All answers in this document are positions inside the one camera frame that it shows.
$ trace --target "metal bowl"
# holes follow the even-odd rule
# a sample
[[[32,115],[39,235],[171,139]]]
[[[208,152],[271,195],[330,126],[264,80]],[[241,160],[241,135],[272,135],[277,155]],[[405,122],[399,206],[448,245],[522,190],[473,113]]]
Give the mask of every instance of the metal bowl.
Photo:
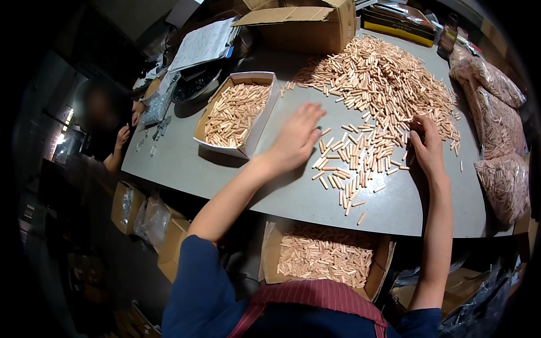
[[[182,86],[186,85],[185,81],[178,81],[177,84],[175,85],[175,88],[171,92],[171,101],[174,103],[188,103],[188,102],[194,103],[194,102],[199,102],[201,100],[205,100],[206,98],[209,98],[220,86],[220,83],[221,83],[220,75],[222,75],[222,71],[223,70],[220,69],[218,73],[213,77],[212,80],[210,80],[210,82],[206,86],[201,88],[201,90],[199,90],[197,93],[190,96],[186,100],[177,100],[175,98],[176,96],[175,93],[178,90],[180,90]]]

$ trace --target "paper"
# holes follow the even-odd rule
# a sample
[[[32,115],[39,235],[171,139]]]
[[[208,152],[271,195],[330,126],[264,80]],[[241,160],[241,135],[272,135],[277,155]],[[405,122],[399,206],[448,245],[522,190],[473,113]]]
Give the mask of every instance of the paper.
[[[188,33],[169,66],[169,72],[227,57],[239,31],[238,27],[231,27],[234,22],[235,18],[217,21]]]

